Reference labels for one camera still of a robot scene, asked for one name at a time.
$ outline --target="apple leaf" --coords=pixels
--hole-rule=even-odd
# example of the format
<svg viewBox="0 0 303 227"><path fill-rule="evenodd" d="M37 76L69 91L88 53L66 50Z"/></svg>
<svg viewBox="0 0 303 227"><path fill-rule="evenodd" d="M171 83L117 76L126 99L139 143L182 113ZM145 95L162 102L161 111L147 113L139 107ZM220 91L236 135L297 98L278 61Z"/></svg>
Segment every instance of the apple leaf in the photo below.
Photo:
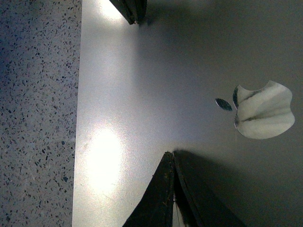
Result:
<svg viewBox="0 0 303 227"><path fill-rule="evenodd" d="M227 111L232 111L232 106L224 99L216 98L216 103L222 109L227 110Z"/></svg>

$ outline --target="terrazzo floor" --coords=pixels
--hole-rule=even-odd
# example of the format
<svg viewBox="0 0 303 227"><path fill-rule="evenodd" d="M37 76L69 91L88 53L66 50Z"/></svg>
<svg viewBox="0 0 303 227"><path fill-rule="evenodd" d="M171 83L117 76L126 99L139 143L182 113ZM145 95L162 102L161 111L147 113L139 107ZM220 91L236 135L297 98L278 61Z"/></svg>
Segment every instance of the terrazzo floor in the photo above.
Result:
<svg viewBox="0 0 303 227"><path fill-rule="evenodd" d="M0 1L0 226L71 226L81 0Z"/></svg>

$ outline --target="speckled floor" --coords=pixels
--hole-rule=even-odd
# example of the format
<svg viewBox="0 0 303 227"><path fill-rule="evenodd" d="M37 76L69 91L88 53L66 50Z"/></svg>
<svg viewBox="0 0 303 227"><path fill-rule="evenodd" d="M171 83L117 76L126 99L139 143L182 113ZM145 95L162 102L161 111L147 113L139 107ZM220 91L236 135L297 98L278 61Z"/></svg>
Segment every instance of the speckled floor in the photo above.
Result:
<svg viewBox="0 0 303 227"><path fill-rule="evenodd" d="M81 0L0 4L0 226L71 226Z"/></svg>

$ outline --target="apple logo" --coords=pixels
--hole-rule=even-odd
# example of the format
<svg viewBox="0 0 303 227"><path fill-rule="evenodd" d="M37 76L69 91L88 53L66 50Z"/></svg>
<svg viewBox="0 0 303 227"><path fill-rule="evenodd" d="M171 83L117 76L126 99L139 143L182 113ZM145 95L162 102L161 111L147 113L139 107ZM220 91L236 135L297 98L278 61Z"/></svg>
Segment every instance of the apple logo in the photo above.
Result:
<svg viewBox="0 0 303 227"><path fill-rule="evenodd" d="M290 109L292 97L287 87L271 80L257 91L248 91L238 85L233 93L236 129L247 138L259 140L282 134L294 124ZM222 109L232 111L227 101L215 100Z"/></svg>

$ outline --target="black object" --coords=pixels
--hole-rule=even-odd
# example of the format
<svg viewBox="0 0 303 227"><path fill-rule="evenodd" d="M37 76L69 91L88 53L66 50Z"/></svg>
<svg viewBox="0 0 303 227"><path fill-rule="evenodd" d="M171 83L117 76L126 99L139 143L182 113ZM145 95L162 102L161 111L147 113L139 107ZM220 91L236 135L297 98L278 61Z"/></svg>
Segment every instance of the black object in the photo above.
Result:
<svg viewBox="0 0 303 227"><path fill-rule="evenodd" d="M232 111L232 106L224 99L216 98L216 103L222 109L227 110L227 111Z"/></svg>
<svg viewBox="0 0 303 227"><path fill-rule="evenodd" d="M183 222L191 227L245 227L204 183L197 160L187 151L166 152L123 227L171 227L174 193Z"/></svg>
<svg viewBox="0 0 303 227"><path fill-rule="evenodd" d="M145 17L147 0L110 0L130 25Z"/></svg>

